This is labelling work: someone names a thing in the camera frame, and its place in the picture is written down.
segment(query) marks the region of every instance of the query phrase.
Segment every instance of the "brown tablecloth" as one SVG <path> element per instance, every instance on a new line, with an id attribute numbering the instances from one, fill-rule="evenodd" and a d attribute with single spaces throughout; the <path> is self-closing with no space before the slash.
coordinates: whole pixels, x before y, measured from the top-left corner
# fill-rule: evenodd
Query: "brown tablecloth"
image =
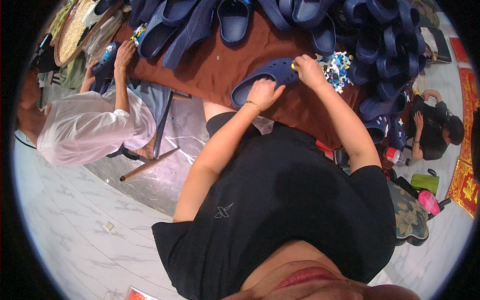
<path id="1" fill-rule="evenodd" d="M 280 33 L 261 9 L 253 14 L 247 40 L 236 49 L 222 44 L 216 15 L 212 32 L 210 39 L 184 53 L 175 71 L 162 67 L 162 56 L 153 61 L 133 61 L 128 75 L 231 107 L 232 89 L 268 61 L 280 57 L 295 58 L 302 54 L 315 57 L 309 31 L 295 28 L 289 33 Z M 127 40 L 132 33 L 133 29 L 125 22 L 114 40 Z M 357 111 L 366 93 L 358 86 L 348 85 L 341 97 Z M 331 148 L 341 146 L 325 107 L 301 82 L 288 88 L 262 116 L 298 128 Z"/>

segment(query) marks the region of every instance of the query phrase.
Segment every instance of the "pink bag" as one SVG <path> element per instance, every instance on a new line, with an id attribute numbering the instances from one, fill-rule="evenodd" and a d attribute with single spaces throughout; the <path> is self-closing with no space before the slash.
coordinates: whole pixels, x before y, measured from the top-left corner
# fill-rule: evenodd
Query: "pink bag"
<path id="1" fill-rule="evenodd" d="M 425 207 L 425 209 L 436 216 L 440 213 L 440 207 L 438 206 L 438 200 L 432 194 L 431 191 L 421 191 L 419 192 L 419 201 Z"/>

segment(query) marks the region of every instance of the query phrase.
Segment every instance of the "green bag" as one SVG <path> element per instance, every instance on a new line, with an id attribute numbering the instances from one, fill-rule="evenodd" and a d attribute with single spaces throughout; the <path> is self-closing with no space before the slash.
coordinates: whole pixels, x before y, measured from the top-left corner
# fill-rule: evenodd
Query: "green bag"
<path id="1" fill-rule="evenodd" d="M 413 174 L 411 186 L 417 191 L 428 190 L 432 192 L 433 195 L 436 196 L 440 177 L 436 176 L 437 174 L 433 170 L 431 174 L 432 175 L 435 174 L 435 176 L 424 175 L 424 174 Z"/>

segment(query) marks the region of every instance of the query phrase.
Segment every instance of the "lips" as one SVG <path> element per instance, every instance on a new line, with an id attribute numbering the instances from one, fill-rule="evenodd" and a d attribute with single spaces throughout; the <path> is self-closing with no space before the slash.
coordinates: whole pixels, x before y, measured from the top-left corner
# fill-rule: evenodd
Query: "lips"
<path id="1" fill-rule="evenodd" d="M 274 290 L 277 290 L 279 288 L 286 288 L 289 286 L 293 286 L 296 284 L 308 282 L 311 280 L 340 280 L 337 278 L 332 272 L 319 268 L 319 267 L 310 267 L 310 268 L 305 268 L 301 269 L 297 272 L 294 272 L 282 282 L 280 282 Z"/>

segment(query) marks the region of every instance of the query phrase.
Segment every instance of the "white shirt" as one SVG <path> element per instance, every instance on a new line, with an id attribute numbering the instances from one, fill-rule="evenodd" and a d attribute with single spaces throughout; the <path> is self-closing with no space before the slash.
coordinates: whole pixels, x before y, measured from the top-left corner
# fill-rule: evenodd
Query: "white shirt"
<path id="1" fill-rule="evenodd" d="M 83 165 L 117 151 L 145 146 L 156 131 L 152 113 L 127 88 L 130 113 L 115 108 L 115 88 L 101 95 L 86 92 L 52 102 L 37 140 L 37 149 L 51 164 Z"/>

